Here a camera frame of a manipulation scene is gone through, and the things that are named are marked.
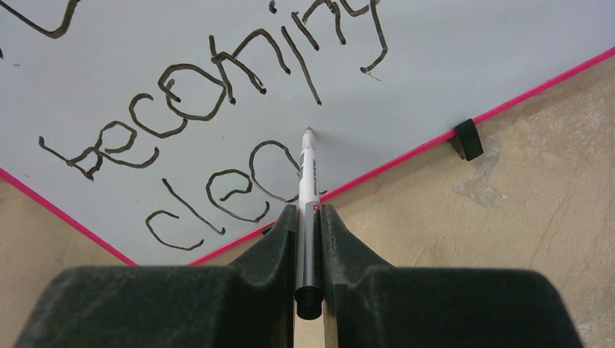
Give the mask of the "pink-framed whiteboard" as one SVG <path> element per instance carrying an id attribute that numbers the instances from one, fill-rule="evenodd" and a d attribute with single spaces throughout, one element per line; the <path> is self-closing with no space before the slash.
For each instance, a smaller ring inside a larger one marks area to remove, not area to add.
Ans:
<path id="1" fill-rule="evenodd" d="M 3 1 L 1 176 L 186 264 L 614 52 L 612 1 Z"/>

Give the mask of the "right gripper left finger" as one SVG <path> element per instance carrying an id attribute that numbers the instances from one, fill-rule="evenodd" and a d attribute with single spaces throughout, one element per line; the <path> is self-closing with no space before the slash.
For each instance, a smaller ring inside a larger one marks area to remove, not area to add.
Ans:
<path id="1" fill-rule="evenodd" d="M 69 268 L 17 347 L 291 347 L 297 209 L 224 266 Z"/>

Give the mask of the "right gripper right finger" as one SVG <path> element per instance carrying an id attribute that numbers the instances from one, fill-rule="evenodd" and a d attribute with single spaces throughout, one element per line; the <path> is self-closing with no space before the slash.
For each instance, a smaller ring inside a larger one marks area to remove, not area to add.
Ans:
<path id="1" fill-rule="evenodd" d="M 542 274 L 395 267 L 321 208 L 327 347 L 581 347 Z"/>

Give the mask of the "black and white marker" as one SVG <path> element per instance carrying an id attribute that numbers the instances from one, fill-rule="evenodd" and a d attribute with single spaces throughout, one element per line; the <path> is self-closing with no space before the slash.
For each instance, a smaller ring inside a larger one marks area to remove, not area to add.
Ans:
<path id="1" fill-rule="evenodd" d="M 322 314 L 324 293 L 321 200 L 315 135 L 311 128 L 307 128 L 302 136 L 300 162 L 294 299 L 298 317 L 315 320 Z"/>

